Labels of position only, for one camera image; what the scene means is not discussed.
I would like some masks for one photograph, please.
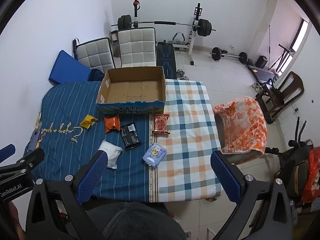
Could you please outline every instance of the blue packet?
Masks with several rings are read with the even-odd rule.
[[[167,154],[167,150],[161,145],[154,143],[143,156],[143,160],[150,166],[156,168]]]

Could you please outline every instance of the black snack packet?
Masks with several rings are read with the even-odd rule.
[[[141,145],[141,141],[139,141],[134,122],[120,126],[120,130],[121,137],[125,145],[125,151],[129,151]]]

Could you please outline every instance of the orange floral towel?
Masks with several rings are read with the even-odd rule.
[[[224,125],[224,154],[247,153],[258,150],[262,154],[267,144],[267,125],[261,108],[251,97],[241,97],[213,108]]]

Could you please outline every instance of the black weight plate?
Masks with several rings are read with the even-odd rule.
[[[131,29],[131,16],[130,15],[125,15],[124,16],[124,29]]]
[[[204,36],[205,35],[205,32],[207,30],[207,24],[205,22],[204,19],[199,19],[198,21],[198,29],[197,29],[197,33],[199,36]]]
[[[252,59],[248,59],[247,65],[249,66],[254,66],[253,60]]]
[[[118,19],[118,30],[124,30],[124,17],[125,15],[122,15],[119,19]]]
[[[211,51],[211,53],[215,53],[215,54],[211,54],[212,58],[215,60],[215,61],[218,61],[221,59],[222,57],[222,51],[220,48],[218,47],[214,47]]]
[[[207,28],[207,36],[209,36],[211,34],[211,30],[212,30],[212,24],[211,24],[211,22],[209,22],[209,28]]]
[[[204,33],[204,37],[208,36],[208,31],[209,31],[209,27],[210,27],[210,22],[208,20],[204,20],[205,21],[205,33]]]
[[[248,62],[248,54],[246,54],[245,52],[241,52],[239,54],[239,61],[241,62],[241,64],[246,65]]]

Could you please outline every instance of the person's hand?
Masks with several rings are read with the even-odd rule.
[[[14,228],[17,232],[17,235],[19,237],[19,240],[25,240],[25,232],[23,231],[20,222],[19,222],[19,216],[18,216],[18,210],[16,208],[16,206],[12,203],[12,201],[10,201],[8,203],[8,207],[9,207],[9,214],[12,218],[12,222],[14,225]]]

